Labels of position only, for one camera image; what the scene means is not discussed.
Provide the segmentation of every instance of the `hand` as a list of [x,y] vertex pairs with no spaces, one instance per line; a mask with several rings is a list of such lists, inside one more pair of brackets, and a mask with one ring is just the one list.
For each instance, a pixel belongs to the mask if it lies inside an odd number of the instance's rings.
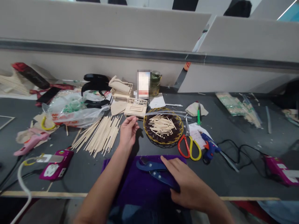
[[180,185],[180,193],[170,189],[173,202],[205,213],[208,213],[208,209],[215,203],[223,203],[218,195],[181,160],[178,158],[167,160],[163,156],[161,160]]
[[119,145],[129,147],[131,149],[135,143],[136,131],[139,128],[136,116],[127,117],[121,125]]

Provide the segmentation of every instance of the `pink object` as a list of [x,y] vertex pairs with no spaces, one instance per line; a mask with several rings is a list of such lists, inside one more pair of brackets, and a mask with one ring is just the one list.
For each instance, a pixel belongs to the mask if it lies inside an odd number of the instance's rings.
[[30,150],[32,150],[40,141],[47,140],[50,135],[47,132],[44,132],[42,130],[39,130],[37,128],[30,128],[30,132],[33,132],[34,134],[31,136],[31,138],[24,142],[24,147],[20,150],[16,151],[13,155],[14,156],[23,156],[27,154]]
[[288,170],[286,165],[277,157],[266,156],[267,166],[273,175],[280,177],[280,183],[286,186],[299,185],[299,181],[296,178],[288,177],[283,170]]
[[60,163],[49,163],[40,175],[43,180],[57,180],[60,179],[65,173],[66,168],[69,166],[74,152],[70,150],[59,150],[55,153],[57,156],[63,156]]

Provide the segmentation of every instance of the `purple cloth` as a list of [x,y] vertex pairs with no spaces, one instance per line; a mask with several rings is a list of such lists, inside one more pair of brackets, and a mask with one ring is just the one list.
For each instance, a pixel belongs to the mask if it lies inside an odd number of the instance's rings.
[[[142,156],[151,162],[162,163],[159,156]],[[182,156],[165,155],[167,160],[179,158],[186,163]],[[139,170],[136,162],[140,156],[128,159],[122,181],[116,194],[114,205],[124,206],[126,204],[138,205],[143,208],[157,210],[160,207],[174,206],[171,200],[170,187],[167,184],[152,177],[149,172]],[[104,161],[102,171],[108,165],[110,159]],[[173,176],[168,172],[161,172],[161,176],[167,178],[172,184],[177,184]]]

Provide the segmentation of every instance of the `pink hot glue gun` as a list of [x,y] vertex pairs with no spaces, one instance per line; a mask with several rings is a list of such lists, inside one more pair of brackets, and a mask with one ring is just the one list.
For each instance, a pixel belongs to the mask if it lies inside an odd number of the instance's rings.
[[47,132],[39,130],[37,128],[30,128],[30,132],[34,133],[30,139],[24,142],[24,147],[20,150],[16,151],[13,155],[14,156],[23,156],[27,154],[30,150],[32,150],[40,141],[47,140],[50,135]]

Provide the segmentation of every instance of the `green marker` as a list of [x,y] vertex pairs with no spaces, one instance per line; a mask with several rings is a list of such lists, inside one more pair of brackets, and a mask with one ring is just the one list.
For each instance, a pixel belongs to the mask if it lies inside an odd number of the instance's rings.
[[200,103],[198,103],[197,124],[201,125],[201,121],[200,121]]

